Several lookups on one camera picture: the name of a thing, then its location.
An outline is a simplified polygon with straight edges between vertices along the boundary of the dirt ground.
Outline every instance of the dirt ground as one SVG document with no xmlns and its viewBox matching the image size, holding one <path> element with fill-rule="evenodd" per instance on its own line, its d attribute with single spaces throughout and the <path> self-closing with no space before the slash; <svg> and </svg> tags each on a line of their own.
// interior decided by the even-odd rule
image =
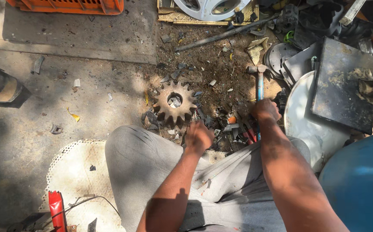
<svg viewBox="0 0 373 232">
<path fill-rule="evenodd" d="M 188 80 L 189 78 L 195 79 L 194 77 L 202 75 L 202 81 L 188 81 L 188 83 L 190 84 L 189 89 L 194 90 L 194 92 L 202 91 L 199 101 L 203 105 L 205 115 L 215 118 L 216 108 L 219 106 L 230 112 L 233 105 L 247 103 L 250 100 L 256 99 L 255 76 L 246 74 L 246 67 L 254 64 L 245 50 L 251 41 L 264 37 L 269 38 L 268 46 L 278 43 L 279 40 L 270 29 L 267 29 L 267 33 L 263 37 L 255 37 L 251 34 L 235 34 L 203 46 L 181 51 L 178 54 L 174 51 L 174 48 L 221 34 L 225 32 L 226 28 L 217 26 L 173 25 L 172 23 L 158 24 L 160 27 L 157 30 L 156 45 L 158 63 L 164 63 L 166 68 L 159 69 L 150 65 L 142 67 L 144 78 L 148 83 L 146 89 L 148 90 L 149 97 L 156 95 L 154 90 L 168 85 L 169 82 L 160 83 L 160 80 L 167 74 L 170 75 L 177 70 L 179 63 L 184 63 L 187 67 L 182 69 L 181 74 L 174 82 L 177 83 L 179 78 Z M 180 32 L 183 33 L 184 38 L 179 44 L 177 41 Z M 163 43 L 160 37 L 169 34 L 176 35 L 173 42 Z M 233 46 L 229 42 L 232 39 L 236 41 Z M 227 52 L 223 51 L 224 46 L 229 49 Z M 259 64 L 261 64 L 263 55 L 264 50 L 261 51 Z M 193 71 L 189 71 L 188 67 L 194 67 Z M 209 83 L 213 80 L 216 80 L 216 84 L 212 87 Z M 264 77 L 265 98 L 275 98 L 277 92 L 281 91 L 282 87 L 287 87 L 284 81 Z M 149 104 L 145 105 L 145 111 L 152 108 L 152 106 L 153 101 L 149 101 Z M 148 128 L 149 125 L 148 120 L 146 120 L 145 128 Z M 169 128 L 161 130 L 160 135 L 173 140 L 174 135 L 169 135 L 167 129 Z"/>
</svg>

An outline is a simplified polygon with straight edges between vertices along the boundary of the metal rod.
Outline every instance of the metal rod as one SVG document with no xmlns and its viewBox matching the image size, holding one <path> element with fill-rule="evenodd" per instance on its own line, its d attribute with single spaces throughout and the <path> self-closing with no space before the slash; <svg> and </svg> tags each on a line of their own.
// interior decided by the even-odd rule
<svg viewBox="0 0 373 232">
<path fill-rule="evenodd" d="M 176 47 L 175 51 L 183 51 L 183 50 L 186 50 L 186 49 L 189 49 L 189 48 L 193 48 L 193 47 L 196 47 L 196 46 L 204 45 L 206 43 L 209 43 L 209 42 L 212 42 L 212 41 L 215 41 L 215 40 L 220 40 L 220 39 L 225 38 L 225 37 L 227 37 L 229 35 L 233 35 L 233 34 L 239 33 L 241 31 L 244 31 L 245 29 L 248 29 L 248 28 L 257 26 L 259 24 L 263 24 L 263 23 L 266 23 L 266 22 L 271 21 L 273 19 L 276 19 L 276 18 L 278 18 L 279 15 L 280 15 L 280 13 L 275 13 L 271 17 L 255 21 L 253 23 L 250 23 L 250 24 L 247 24 L 245 26 L 241 26 L 241 27 L 232 29 L 230 31 L 226 31 L 226 32 L 224 32 L 222 34 L 215 35 L 215 36 L 212 36 L 212 37 L 209 37 L 209 38 L 206 38 L 206 39 L 203 39 L 203 40 L 199 40 L 199 41 L 187 44 L 187 45 L 183 45 L 183 46 L 180 46 L 180 47 Z"/>
</svg>

